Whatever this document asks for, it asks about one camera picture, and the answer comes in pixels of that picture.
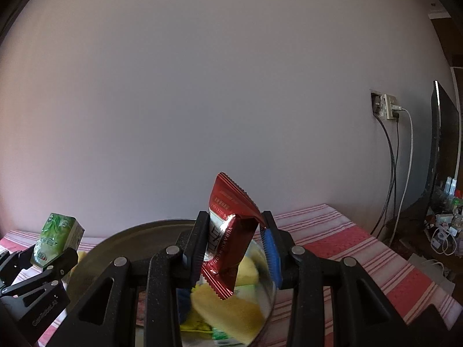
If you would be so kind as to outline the round metal tin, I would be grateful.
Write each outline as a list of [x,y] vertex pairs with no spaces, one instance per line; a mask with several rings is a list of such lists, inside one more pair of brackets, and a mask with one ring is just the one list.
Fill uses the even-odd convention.
[[[194,223],[193,220],[186,219],[149,222],[116,233],[104,241],[85,237],[79,249],[81,251],[87,249],[89,252],[79,260],[68,282],[67,295],[71,303],[66,311],[68,313],[72,311],[98,276],[119,256],[126,257],[132,264],[140,264],[137,268],[137,279],[141,287],[146,288],[151,257],[161,249],[175,244],[181,233],[189,234]],[[249,244],[246,257],[255,264],[259,273],[259,282],[253,290],[249,287],[241,287],[237,295],[259,305],[265,323],[250,345],[263,346],[267,339],[268,324],[275,304],[276,288],[268,273],[264,249],[257,241],[253,240]]]

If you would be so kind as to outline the wall socket with plugs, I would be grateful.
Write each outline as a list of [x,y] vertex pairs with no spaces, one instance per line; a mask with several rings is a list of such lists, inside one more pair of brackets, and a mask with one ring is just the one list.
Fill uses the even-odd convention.
[[399,112],[402,108],[399,106],[395,96],[371,90],[370,98],[374,116],[388,121],[399,119]]

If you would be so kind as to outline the green carton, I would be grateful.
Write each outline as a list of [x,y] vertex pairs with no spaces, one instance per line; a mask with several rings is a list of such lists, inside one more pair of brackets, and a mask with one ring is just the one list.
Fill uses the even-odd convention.
[[51,213],[34,245],[31,264],[44,268],[67,248],[77,251],[84,232],[76,218]]
[[216,327],[212,328],[212,339],[214,341],[223,341],[228,340],[230,337],[223,331],[217,329]]

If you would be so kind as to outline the yellow green sponge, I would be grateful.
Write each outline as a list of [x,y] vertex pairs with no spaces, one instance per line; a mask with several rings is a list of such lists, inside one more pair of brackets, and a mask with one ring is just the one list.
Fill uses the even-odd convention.
[[244,256],[238,265],[236,286],[255,285],[259,282],[259,273],[254,261]]

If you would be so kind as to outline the black monitor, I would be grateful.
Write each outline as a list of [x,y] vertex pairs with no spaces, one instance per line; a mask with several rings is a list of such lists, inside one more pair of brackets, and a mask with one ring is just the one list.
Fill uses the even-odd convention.
[[429,171],[424,196],[429,205],[436,203],[438,191],[455,179],[458,159],[459,115],[456,106],[437,80],[431,97],[432,139]]

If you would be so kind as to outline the cluttered side table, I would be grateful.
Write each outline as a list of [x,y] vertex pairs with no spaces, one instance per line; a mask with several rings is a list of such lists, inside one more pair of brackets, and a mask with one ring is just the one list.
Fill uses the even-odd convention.
[[380,233],[392,249],[462,300],[462,200],[450,198],[448,185],[434,187],[397,213]]

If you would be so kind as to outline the red snack packet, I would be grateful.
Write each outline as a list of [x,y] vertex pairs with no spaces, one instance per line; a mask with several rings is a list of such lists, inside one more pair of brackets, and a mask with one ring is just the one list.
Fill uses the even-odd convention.
[[202,275],[225,300],[234,293],[239,263],[264,219],[248,194],[223,172],[217,175],[211,191],[209,215]]

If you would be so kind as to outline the red white striped cloth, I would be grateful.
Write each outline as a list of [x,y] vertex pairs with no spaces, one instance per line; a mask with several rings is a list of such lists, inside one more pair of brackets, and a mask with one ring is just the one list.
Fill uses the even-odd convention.
[[[429,305],[437,308],[447,329],[460,316],[462,306],[442,287],[331,206],[321,204],[274,218],[279,227],[293,235],[295,242],[305,243],[306,248],[323,258],[356,258],[407,324]],[[1,239],[1,252],[28,248],[37,237],[37,233],[11,230]],[[290,295],[290,291],[277,294],[264,346],[286,345],[283,335],[289,327]]]

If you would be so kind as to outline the yellow snack packet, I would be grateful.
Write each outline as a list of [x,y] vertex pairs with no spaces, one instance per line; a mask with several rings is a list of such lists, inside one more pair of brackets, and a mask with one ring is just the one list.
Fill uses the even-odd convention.
[[186,316],[185,320],[180,323],[183,332],[208,334],[212,333],[212,327],[192,309]]

